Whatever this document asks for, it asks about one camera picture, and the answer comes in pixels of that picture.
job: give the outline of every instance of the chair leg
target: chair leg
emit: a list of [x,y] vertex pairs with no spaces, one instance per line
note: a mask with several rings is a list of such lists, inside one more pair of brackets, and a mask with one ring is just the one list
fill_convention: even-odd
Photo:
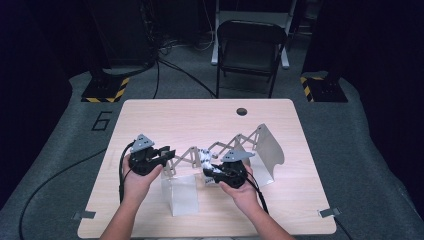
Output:
[[277,77],[277,74],[274,74],[272,76],[271,87],[270,87],[269,92],[268,92],[268,98],[271,98],[272,97],[272,91],[274,91],[274,83],[275,83],[275,78],[276,77]]

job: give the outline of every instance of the gray carpet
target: gray carpet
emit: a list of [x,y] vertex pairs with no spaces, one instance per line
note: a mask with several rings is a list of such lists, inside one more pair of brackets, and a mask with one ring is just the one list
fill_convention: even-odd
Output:
[[[290,69],[280,69],[273,98],[291,99],[331,207],[353,239],[424,239],[424,224],[414,211],[401,182],[388,170],[372,143],[356,90],[341,80],[348,103],[309,103],[300,84],[309,43],[298,35],[288,53]],[[162,58],[178,65],[215,91],[216,68],[212,49],[174,47]],[[111,70],[123,73],[130,68]],[[49,141],[0,212],[0,239],[19,239],[19,217],[31,194],[47,179],[93,154],[45,184],[34,196],[23,218],[25,239],[79,239],[75,212],[83,211],[97,177],[105,149],[122,104],[127,99],[150,99],[157,83],[156,66],[130,78],[117,103],[80,102],[90,81],[88,73],[70,79],[73,96]],[[222,91],[222,98],[263,98],[263,95]],[[160,65],[158,99],[211,98],[185,74]],[[104,131],[92,131],[99,114],[109,119]],[[298,239],[348,239],[338,226],[333,235],[296,236]]]

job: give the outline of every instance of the table top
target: table top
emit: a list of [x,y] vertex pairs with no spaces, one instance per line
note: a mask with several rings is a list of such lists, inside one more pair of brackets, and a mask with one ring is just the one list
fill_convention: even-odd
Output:
[[[238,108],[247,114],[240,116]],[[207,148],[228,143],[237,134],[249,135],[265,124],[284,152],[284,164],[274,167],[274,182],[261,187],[270,215],[292,235],[332,234],[332,217],[318,172],[293,102],[288,99],[169,99],[127,100],[105,153],[78,235],[97,238],[119,206],[119,159],[125,147],[144,134],[155,148],[171,146],[181,156],[193,146]],[[200,175],[201,169],[179,164],[177,175]],[[243,237],[257,236],[255,228],[219,187],[197,181],[198,212],[172,216],[163,199],[158,177],[142,203],[133,237]]]

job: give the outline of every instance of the chair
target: chair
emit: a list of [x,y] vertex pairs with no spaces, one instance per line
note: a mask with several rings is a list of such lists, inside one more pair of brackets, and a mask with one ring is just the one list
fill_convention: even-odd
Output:
[[[284,30],[275,24],[229,20],[217,30],[218,64],[216,96],[219,89],[259,92],[272,97],[275,77],[281,61],[281,52],[287,40]],[[263,91],[248,89],[248,81],[233,86],[221,86],[221,71],[267,77]]]

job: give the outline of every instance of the wire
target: wire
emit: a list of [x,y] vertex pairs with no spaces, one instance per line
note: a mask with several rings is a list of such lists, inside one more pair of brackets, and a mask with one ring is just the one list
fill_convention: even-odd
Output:
[[135,140],[125,147],[124,151],[122,151],[121,159],[119,160],[119,202],[122,202],[122,200],[124,199],[124,181],[125,181],[125,178],[123,177],[122,163],[124,161],[125,153],[127,152],[128,148],[132,147],[134,145],[134,143],[135,143]]
[[187,76],[189,76],[191,79],[193,79],[195,82],[197,82],[198,84],[200,84],[203,88],[205,88],[210,94],[211,94],[211,96],[212,97],[214,97],[214,98],[217,98],[216,97],[216,94],[214,93],[214,92],[212,92],[212,90],[210,90],[205,84],[203,84],[199,79],[197,79],[196,77],[194,77],[193,75],[191,75],[190,73],[188,73],[188,72],[186,72],[186,71],[184,71],[182,68],[180,68],[180,67],[178,67],[177,65],[175,65],[175,64],[173,64],[173,63],[170,63],[170,62],[168,62],[168,61],[166,61],[166,60],[164,60],[164,59],[161,59],[161,58],[159,58],[159,60],[158,60],[160,63],[162,63],[162,64],[164,64],[164,65],[166,65],[166,66],[168,66],[168,67],[170,67],[170,68],[172,68],[172,69],[175,69],[175,70],[177,70],[177,71],[180,71],[180,72],[182,72],[182,73],[185,73]]
[[127,176],[128,176],[128,174],[130,174],[131,171],[132,171],[132,168],[130,170],[128,170],[128,172],[125,174],[125,177],[123,179],[124,184],[125,184],[125,179],[127,179]]
[[31,196],[29,197],[29,199],[27,200],[27,202],[25,203],[25,206],[24,206],[24,209],[22,209],[22,212],[21,212],[21,216],[19,217],[19,238],[21,239],[21,240],[24,240],[24,234],[23,234],[23,229],[22,229],[22,223],[23,223],[23,219],[24,219],[24,216],[25,216],[25,211],[26,211],[26,209],[28,208],[28,205],[29,205],[29,203],[31,202],[31,200],[32,200],[32,198],[38,193],[38,191],[40,191],[40,189],[41,188],[43,188],[47,183],[49,183],[51,180],[53,180],[55,177],[57,177],[57,176],[59,176],[60,174],[62,174],[62,173],[64,173],[64,172],[66,172],[67,170],[69,170],[69,169],[71,169],[71,168],[73,168],[73,167],[75,167],[75,166],[77,166],[77,165],[79,165],[80,163],[83,163],[83,162],[86,162],[86,161],[88,161],[88,160],[90,160],[90,159],[92,159],[92,158],[94,158],[94,157],[96,157],[97,155],[99,155],[100,153],[102,153],[102,152],[104,152],[104,151],[106,151],[106,148],[105,149],[102,149],[102,150],[100,150],[99,152],[97,152],[97,153],[95,153],[95,154],[93,154],[93,155],[91,155],[91,156],[89,156],[89,157],[87,157],[87,158],[84,158],[83,160],[81,160],[81,161],[78,161],[78,162],[76,162],[76,163],[74,163],[74,164],[72,164],[72,165],[70,165],[70,166],[68,166],[67,168],[65,168],[65,169],[63,169],[63,170],[61,170],[61,171],[59,171],[59,172],[57,172],[55,175],[53,175],[53,176],[51,176],[49,179],[47,179],[46,181],[44,181],[40,186],[38,186],[38,188],[37,189],[35,189],[35,191],[31,194]]
[[208,49],[212,45],[212,43],[214,42],[213,41],[214,34],[213,34],[212,24],[211,24],[211,20],[209,19],[208,10],[206,9],[205,0],[202,0],[202,2],[203,2],[203,9],[205,10],[205,14],[206,14],[206,19],[208,20],[208,24],[209,24],[209,29],[210,29],[210,33],[211,33],[211,40],[210,40],[208,46],[206,46],[205,48],[194,47],[196,50],[199,50],[199,51],[204,51],[204,50]]
[[152,99],[156,98],[156,94],[158,93],[158,89],[159,89],[159,61],[156,60],[156,65],[158,67],[158,75],[157,75],[157,80],[156,80],[156,90],[155,90],[155,94],[153,95]]
[[336,221],[336,223],[340,226],[340,228],[343,230],[343,232],[345,232],[346,233],[346,235],[347,235],[347,237],[350,239],[350,240],[353,240],[353,238],[352,238],[352,236],[350,236],[350,234],[349,234],[349,232],[346,230],[346,228],[344,228],[343,227],[343,225],[342,225],[342,223],[336,218],[336,217],[334,217],[334,220]]
[[169,53],[171,53],[172,48],[175,47],[174,43],[177,43],[177,42],[178,40],[170,40],[162,44],[162,46],[158,48],[159,53],[161,53],[164,56],[168,55]]
[[261,190],[259,189],[258,182],[256,181],[255,177],[253,177],[253,175],[250,172],[247,172],[247,173],[252,177],[254,183],[249,178],[245,178],[246,181],[248,181],[250,183],[250,185],[252,185],[252,187],[255,188],[256,192],[258,192],[258,196],[259,196],[259,200],[261,200],[262,208],[264,209],[264,211],[266,213],[269,214],[264,195],[262,194]]

